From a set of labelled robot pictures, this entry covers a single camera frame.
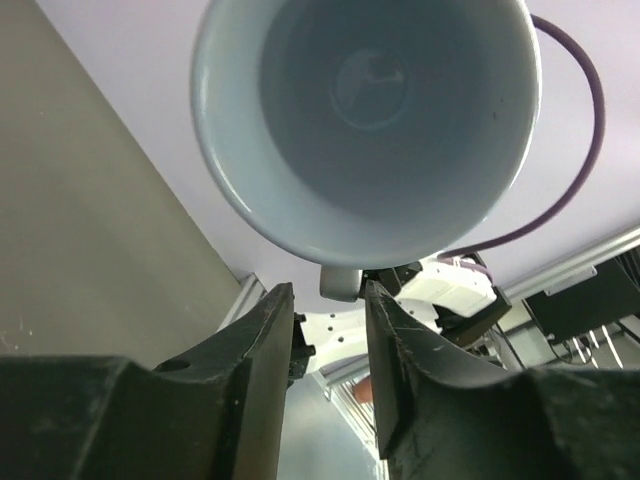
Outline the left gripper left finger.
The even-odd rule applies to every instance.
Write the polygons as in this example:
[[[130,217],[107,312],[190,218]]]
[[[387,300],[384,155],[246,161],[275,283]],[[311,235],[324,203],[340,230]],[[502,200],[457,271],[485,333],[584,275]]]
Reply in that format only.
[[[273,479],[293,289],[148,369],[121,356],[5,356],[5,479]]]

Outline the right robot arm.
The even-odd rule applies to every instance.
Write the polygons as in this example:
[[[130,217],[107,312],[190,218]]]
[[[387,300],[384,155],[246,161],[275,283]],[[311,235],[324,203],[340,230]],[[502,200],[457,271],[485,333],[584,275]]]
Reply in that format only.
[[[512,310],[487,267],[473,257],[427,258],[393,269],[364,271],[357,279],[361,284],[355,307],[295,315],[289,383],[367,354],[364,297],[370,283],[383,290],[394,313],[460,348],[471,346]]]

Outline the light blue mug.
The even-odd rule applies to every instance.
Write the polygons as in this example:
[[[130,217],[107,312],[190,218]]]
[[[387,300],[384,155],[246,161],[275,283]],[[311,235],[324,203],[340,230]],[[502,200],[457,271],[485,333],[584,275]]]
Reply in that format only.
[[[255,231],[352,302],[510,189],[541,103],[522,1],[213,1],[192,57],[206,167]]]

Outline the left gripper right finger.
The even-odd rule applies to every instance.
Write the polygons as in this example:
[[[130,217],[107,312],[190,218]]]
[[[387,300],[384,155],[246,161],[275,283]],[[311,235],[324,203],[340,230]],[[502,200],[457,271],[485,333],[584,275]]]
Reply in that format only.
[[[635,479],[639,374],[508,371],[366,287],[377,445],[393,479]]]

